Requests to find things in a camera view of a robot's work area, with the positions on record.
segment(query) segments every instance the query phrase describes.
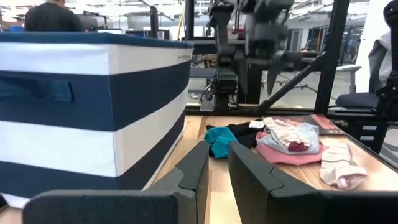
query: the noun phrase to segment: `wooden table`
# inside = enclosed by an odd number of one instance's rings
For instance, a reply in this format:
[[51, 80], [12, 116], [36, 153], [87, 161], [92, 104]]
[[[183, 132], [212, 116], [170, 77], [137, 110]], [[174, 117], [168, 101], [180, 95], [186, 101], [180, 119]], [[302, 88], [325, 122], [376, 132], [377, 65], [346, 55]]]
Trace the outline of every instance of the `wooden table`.
[[[203, 139], [206, 134], [206, 125], [226, 126], [232, 123], [240, 124], [251, 120], [253, 120], [253, 118], [187, 116], [185, 118], [183, 137], [164, 164], [156, 180], [159, 180], [168, 173], [197, 142]], [[365, 167], [368, 171], [369, 179], [363, 182], [356, 190], [398, 191], [398, 174], [376, 159], [367, 150], [362, 149], [345, 136], [321, 137], [321, 142], [326, 146], [332, 145], [336, 141], [343, 141], [349, 144], [353, 153], [354, 162], [359, 166]], [[241, 223], [229, 179], [228, 163], [226, 161], [217, 161], [210, 158], [209, 166], [209, 194], [206, 209], [206, 223]], [[319, 178], [320, 163], [307, 164], [299, 167], [279, 165], [279, 168], [316, 189], [333, 190]], [[0, 223], [21, 224], [21, 212], [10, 208], [0, 212]]]

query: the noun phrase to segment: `floor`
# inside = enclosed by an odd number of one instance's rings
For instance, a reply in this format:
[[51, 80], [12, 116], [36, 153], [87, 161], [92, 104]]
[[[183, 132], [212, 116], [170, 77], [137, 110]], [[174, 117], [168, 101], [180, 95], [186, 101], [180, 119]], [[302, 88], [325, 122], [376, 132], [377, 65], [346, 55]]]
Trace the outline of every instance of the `floor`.
[[[289, 81], [294, 77], [294, 73], [284, 72], [279, 75], [277, 79], [277, 84], [274, 87], [274, 93], [277, 92], [283, 82]], [[307, 86], [308, 88], [295, 88], [290, 90], [284, 97], [282, 97], [275, 105], [284, 106], [302, 106], [303, 108], [313, 108], [315, 104], [315, 99], [317, 94], [314, 92], [318, 90], [318, 83], [320, 78], [320, 72], [311, 73], [306, 79], [304, 79], [299, 85]], [[263, 74], [263, 81], [266, 80], [266, 74]], [[349, 93], [349, 73], [348, 72], [338, 72], [336, 73], [335, 81], [333, 83], [333, 90], [331, 93], [331, 99], [329, 104], [335, 105], [335, 100], [338, 96], [342, 94]], [[200, 97], [200, 92], [206, 88], [205, 79], [191, 79], [189, 83], [190, 90], [196, 90], [195, 93], [190, 93], [189, 102], [198, 103]], [[262, 89], [260, 96], [260, 101], [268, 99], [268, 94], [265, 89]], [[391, 128], [387, 132], [387, 136], [384, 140], [384, 147], [381, 150], [381, 156], [386, 160], [390, 161], [391, 164], [398, 167], [398, 139], [394, 136], [398, 135], [398, 128]]]

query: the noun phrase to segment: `man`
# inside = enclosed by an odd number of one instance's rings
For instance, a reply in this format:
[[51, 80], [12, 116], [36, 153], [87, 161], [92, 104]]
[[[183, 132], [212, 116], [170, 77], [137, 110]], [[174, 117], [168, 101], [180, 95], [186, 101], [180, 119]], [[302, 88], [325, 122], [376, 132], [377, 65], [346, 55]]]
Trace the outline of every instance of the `man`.
[[47, 0], [27, 12], [25, 31], [83, 32], [85, 29], [78, 16], [65, 8], [65, 0]]

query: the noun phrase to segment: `striped storage bin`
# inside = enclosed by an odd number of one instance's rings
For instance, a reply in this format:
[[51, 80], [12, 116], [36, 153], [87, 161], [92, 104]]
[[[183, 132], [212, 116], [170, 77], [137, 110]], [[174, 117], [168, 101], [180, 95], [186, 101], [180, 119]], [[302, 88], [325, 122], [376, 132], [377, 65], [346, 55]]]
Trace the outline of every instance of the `striped storage bin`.
[[0, 34], [0, 192], [144, 189], [179, 140], [193, 45]]

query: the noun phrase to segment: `pink shirt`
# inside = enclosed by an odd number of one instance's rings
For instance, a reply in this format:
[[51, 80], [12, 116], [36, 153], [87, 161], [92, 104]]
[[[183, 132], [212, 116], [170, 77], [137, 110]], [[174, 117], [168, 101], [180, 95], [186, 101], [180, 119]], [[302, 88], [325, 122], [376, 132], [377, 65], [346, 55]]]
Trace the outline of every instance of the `pink shirt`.
[[[267, 135], [268, 133], [264, 132], [257, 133], [256, 141]], [[325, 152], [328, 148], [324, 146], [322, 143], [319, 144], [319, 147], [320, 147], [319, 154], [294, 154], [294, 155], [284, 154], [282, 152], [279, 152], [278, 150], [266, 146], [265, 144], [257, 145], [256, 149], [271, 164], [283, 163], [283, 164], [292, 164], [299, 166], [299, 165], [309, 164], [312, 162], [321, 161], [322, 153]]]

